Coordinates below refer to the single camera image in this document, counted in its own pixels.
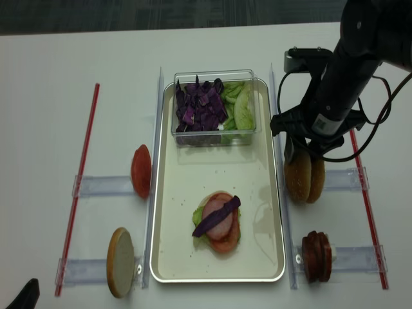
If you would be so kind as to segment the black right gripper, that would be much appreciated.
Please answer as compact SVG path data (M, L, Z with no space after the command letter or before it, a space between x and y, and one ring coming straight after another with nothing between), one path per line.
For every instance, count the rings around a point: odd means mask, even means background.
M333 121L318 114L313 122L307 123L301 106L275 115L270 121L273 136L288 133L284 150L287 164L305 153L304 146L312 157L324 160L326 153L343 145L347 132L353 128L360 130L363 125L364 114L357 110L351 110L343 121Z

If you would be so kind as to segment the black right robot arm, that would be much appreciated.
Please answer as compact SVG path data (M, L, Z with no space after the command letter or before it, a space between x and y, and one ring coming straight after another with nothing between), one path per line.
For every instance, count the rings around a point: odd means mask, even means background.
M334 51L286 51L285 74L311 76L300 104L270 122L273 136L286 133L287 163L301 151L324 160L347 132L363 127L366 115L353 105L383 62L411 71L411 1L348 1Z

